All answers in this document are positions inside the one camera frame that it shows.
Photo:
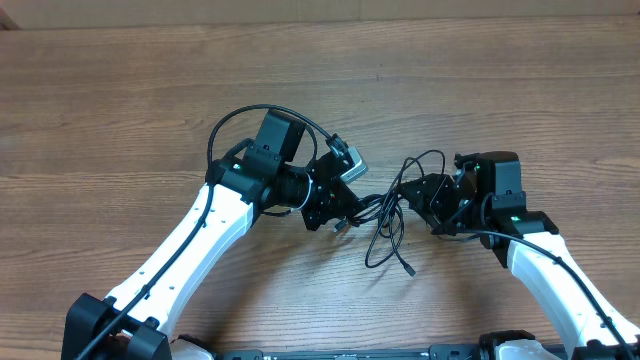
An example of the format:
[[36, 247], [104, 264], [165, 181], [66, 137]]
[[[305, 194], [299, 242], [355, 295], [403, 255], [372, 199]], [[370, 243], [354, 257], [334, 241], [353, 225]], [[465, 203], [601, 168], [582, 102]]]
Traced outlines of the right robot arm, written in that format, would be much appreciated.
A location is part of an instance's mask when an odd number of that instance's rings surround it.
[[638, 326], [588, 279], [551, 218], [528, 210], [518, 155], [456, 155], [454, 166], [452, 175], [432, 173], [398, 187], [433, 234], [479, 239], [531, 293], [568, 358], [638, 358]]

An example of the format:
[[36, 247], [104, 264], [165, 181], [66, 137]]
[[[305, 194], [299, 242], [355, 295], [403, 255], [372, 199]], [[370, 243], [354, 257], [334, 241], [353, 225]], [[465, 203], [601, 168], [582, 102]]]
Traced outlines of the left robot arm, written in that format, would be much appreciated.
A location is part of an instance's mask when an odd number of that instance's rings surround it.
[[317, 230], [350, 220], [363, 206], [349, 185], [368, 167], [356, 147], [308, 117], [262, 104], [257, 135], [222, 158], [206, 151], [205, 181], [179, 225], [104, 298], [81, 295], [70, 307], [64, 359], [213, 359], [215, 353], [175, 326], [222, 255], [262, 215], [282, 207]]

